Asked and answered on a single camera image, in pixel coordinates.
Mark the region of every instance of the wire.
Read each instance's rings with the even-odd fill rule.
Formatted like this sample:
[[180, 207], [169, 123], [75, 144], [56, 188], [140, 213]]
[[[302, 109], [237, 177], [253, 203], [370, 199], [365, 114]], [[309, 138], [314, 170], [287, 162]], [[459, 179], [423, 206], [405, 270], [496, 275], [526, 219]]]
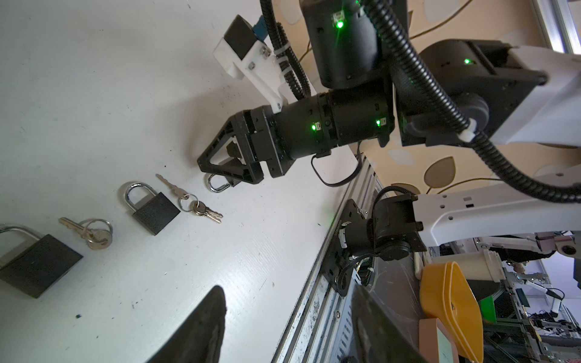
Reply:
[[327, 183], [326, 181], [323, 180], [323, 178], [321, 178], [317, 169], [315, 169], [315, 164], [313, 164], [313, 160], [315, 160], [317, 155], [316, 154], [313, 155], [313, 157], [311, 158], [311, 166], [313, 167], [315, 174], [319, 177], [319, 180], [322, 181], [322, 183], [325, 184], [326, 186], [330, 186], [332, 188], [337, 188], [338, 186], [343, 186], [345, 184], [348, 184], [349, 182], [351, 182], [351, 180], [355, 179], [355, 177], [359, 174], [359, 172], [363, 168], [363, 161], [361, 160], [361, 152], [359, 151], [360, 146], [361, 146], [361, 141], [357, 143], [357, 167], [355, 167], [355, 170], [351, 173], [350, 176], [341, 180], [338, 183]]
[[563, 294], [563, 297], [561, 298], [561, 300], [563, 300], [565, 298], [565, 293], [563, 292], [563, 290], [561, 289], [556, 289], [554, 287], [545, 287], [547, 290], [557, 290], [559, 292], [561, 292]]
[[309, 52], [310, 52], [310, 51], [312, 51], [312, 50], [313, 50], [312, 48], [309, 48], [309, 47], [311, 47], [311, 41], [309, 41], [309, 43], [307, 44], [307, 50], [306, 50], [306, 51], [303, 53], [303, 55], [301, 55], [301, 56], [300, 56], [300, 58], [299, 58], [299, 63], [300, 63], [300, 62], [302, 62], [302, 61], [303, 61], [303, 58], [304, 58], [304, 57], [305, 57], [307, 54], [309, 54]]
[[468, 6], [468, 5], [471, 3], [471, 2], [472, 2], [472, 0], [468, 0], [468, 1], [466, 1], [466, 3], [465, 3], [464, 5], [462, 5], [462, 6], [460, 6], [460, 8], [459, 8], [458, 10], [456, 10], [456, 12], [455, 12], [455, 13], [453, 13], [452, 15], [450, 15], [450, 17], [449, 17], [448, 19], [444, 20], [444, 21], [443, 21], [443, 22], [441, 22], [440, 24], [438, 24], [438, 25], [436, 25], [436, 26], [434, 26], [434, 27], [432, 27], [432, 28], [430, 28], [430, 29], [428, 29], [428, 30], [424, 30], [423, 32], [421, 32], [421, 33], [418, 33], [418, 34], [416, 34], [416, 35], [412, 35], [412, 36], [410, 37], [410, 40], [412, 40], [412, 39], [416, 39], [417, 37], [421, 37], [422, 35], [426, 35], [427, 33], [431, 32], [431, 31], [434, 31], [434, 30], [436, 30], [436, 29], [438, 29], [438, 28], [441, 28], [441, 27], [443, 27], [444, 25], [446, 25], [447, 23], [449, 23], [449, 22], [450, 22], [450, 20], [452, 20], [452, 19], [454, 19], [456, 16], [458, 16], [458, 14], [460, 14], [460, 13], [462, 12], [462, 10], [464, 10], [464, 9], [465, 9], [465, 8], [466, 8], [466, 7], [467, 7], [467, 6]]
[[492, 180], [492, 181], [502, 181], [502, 180], [500, 180], [500, 179], [497, 179], [497, 178], [472, 178], [472, 179], [468, 179], [468, 180], [465, 180], [465, 181], [458, 182], [458, 183], [456, 183], [456, 184], [452, 184], [452, 185], [448, 186], [447, 188], [444, 188], [444, 189], [440, 190], [440, 191], [439, 191], [438, 193], [436, 193], [436, 194], [442, 194], [443, 192], [447, 191], [447, 190], [448, 190], [448, 189], [450, 189], [450, 188], [453, 188], [453, 187], [455, 187], [456, 185], [460, 185], [460, 184], [464, 184], [464, 183], [467, 183], [467, 182], [470, 182], [470, 181], [476, 181], [476, 180]]
[[373, 253], [364, 253], [361, 256], [355, 257], [353, 260], [351, 260], [351, 262], [348, 263], [347, 266], [345, 266], [344, 268], [341, 269], [341, 272], [339, 273], [339, 275], [337, 275], [337, 281], [335, 282], [338, 289], [341, 288], [340, 286], [342, 285], [343, 278], [345, 277], [345, 274], [347, 273], [347, 271], [351, 270], [360, 261], [363, 261], [364, 259], [366, 259], [368, 257], [375, 257], [375, 255]]

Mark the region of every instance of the white table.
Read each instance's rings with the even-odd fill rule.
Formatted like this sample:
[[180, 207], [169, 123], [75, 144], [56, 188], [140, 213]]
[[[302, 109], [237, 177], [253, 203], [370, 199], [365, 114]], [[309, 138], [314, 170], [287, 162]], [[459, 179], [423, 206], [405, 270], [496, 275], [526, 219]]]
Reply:
[[[345, 189], [324, 186], [308, 158], [259, 185], [205, 187], [196, 158], [228, 116], [266, 104], [211, 55], [237, 13], [259, 11], [257, 0], [0, 5], [0, 222], [84, 256], [39, 299], [0, 281], [0, 361], [144, 362], [214, 285], [228, 307], [221, 361], [270, 361]], [[318, 163], [331, 181], [355, 165], [348, 149]], [[156, 173], [224, 222], [180, 213], [152, 236], [121, 193], [142, 181], [175, 201]], [[105, 218], [113, 244], [90, 250], [59, 217]], [[22, 240], [3, 233], [2, 254]]]

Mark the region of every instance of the green object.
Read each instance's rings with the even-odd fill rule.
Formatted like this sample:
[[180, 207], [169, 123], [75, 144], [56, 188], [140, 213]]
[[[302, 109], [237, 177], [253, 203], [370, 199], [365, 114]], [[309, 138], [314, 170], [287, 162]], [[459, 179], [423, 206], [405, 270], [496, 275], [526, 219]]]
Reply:
[[494, 309], [492, 295], [480, 300], [480, 311], [482, 312], [482, 318], [484, 320], [496, 324], [496, 310]]
[[446, 338], [444, 333], [438, 328], [437, 330], [437, 350], [440, 355], [439, 363], [454, 363], [454, 354], [452, 353], [452, 344]]

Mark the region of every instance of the padlock body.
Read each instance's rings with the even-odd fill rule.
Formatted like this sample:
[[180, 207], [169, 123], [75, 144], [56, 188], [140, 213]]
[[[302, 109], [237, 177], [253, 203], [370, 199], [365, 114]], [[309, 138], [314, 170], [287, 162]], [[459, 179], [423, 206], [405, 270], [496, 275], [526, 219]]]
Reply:
[[81, 258], [66, 244], [46, 235], [0, 268], [0, 279], [38, 298]]
[[133, 217], [147, 228], [149, 232], [157, 235], [179, 213], [180, 210], [174, 203], [162, 193], [158, 193], [133, 213]]

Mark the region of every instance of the padlock shackle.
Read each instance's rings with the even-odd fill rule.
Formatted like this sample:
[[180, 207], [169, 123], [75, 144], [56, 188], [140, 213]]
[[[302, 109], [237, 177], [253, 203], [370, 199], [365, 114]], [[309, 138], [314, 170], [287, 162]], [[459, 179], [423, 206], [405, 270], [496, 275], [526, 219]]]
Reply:
[[153, 196], [157, 195], [157, 192], [155, 191], [155, 189], [153, 189], [151, 186], [147, 185], [146, 183], [141, 183], [141, 182], [134, 182], [129, 184], [129, 186], [127, 186], [127, 188], [125, 188], [125, 203], [129, 206], [129, 208], [131, 208], [134, 212], [137, 212], [137, 207], [135, 206], [135, 204], [133, 204], [133, 202], [129, 199], [129, 192], [131, 192], [131, 190], [133, 188], [137, 188], [137, 187], [142, 187], [147, 189], [151, 194], [153, 194]]
[[39, 235], [37, 235], [36, 232], [34, 232], [31, 229], [29, 229], [28, 227], [25, 227], [22, 225], [3, 224], [0, 226], [0, 233], [4, 233], [4, 232], [8, 232], [8, 231], [20, 231], [20, 232], [36, 239], [36, 240], [39, 240], [42, 238]]

